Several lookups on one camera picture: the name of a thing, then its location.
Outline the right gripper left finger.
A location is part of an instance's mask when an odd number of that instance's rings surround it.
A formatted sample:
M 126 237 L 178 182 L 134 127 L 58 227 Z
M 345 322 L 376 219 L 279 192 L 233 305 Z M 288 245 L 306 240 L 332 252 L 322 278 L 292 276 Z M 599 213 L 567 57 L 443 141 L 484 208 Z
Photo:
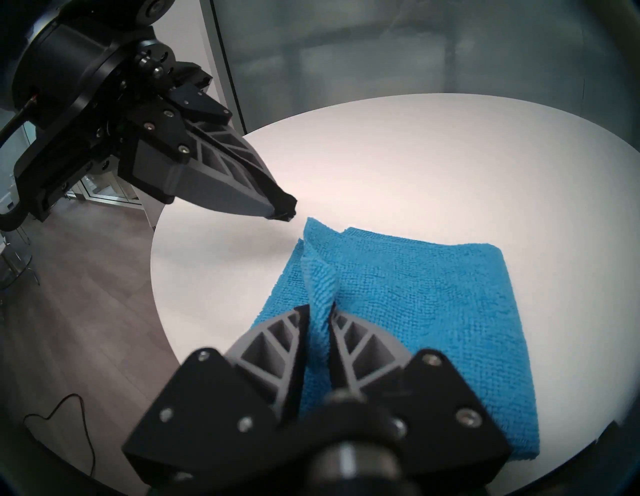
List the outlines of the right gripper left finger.
M 309 306 L 256 324 L 221 354 L 191 353 L 125 441 L 122 451 L 139 478 L 160 488 L 194 479 L 300 411 Z

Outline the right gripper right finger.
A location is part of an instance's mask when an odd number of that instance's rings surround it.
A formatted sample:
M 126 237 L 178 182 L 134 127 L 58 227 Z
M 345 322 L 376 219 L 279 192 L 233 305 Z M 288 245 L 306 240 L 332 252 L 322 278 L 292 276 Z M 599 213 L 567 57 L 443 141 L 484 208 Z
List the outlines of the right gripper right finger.
M 330 314 L 330 383 L 384 408 L 405 473 L 417 483 L 489 483 L 511 445 L 446 355 L 412 353 L 391 332 Z

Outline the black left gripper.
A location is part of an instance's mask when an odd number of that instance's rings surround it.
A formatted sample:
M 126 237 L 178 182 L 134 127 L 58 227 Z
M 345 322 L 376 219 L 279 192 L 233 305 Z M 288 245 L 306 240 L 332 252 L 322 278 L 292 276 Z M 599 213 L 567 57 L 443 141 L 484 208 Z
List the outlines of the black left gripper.
M 296 198 L 207 95 L 211 76 L 177 61 L 151 22 L 50 20 L 33 29 L 13 70 L 13 133 L 30 122 L 40 134 L 13 170 L 13 223 L 29 214 L 43 222 L 70 186 L 111 158 L 121 178 L 166 205 L 296 216 Z

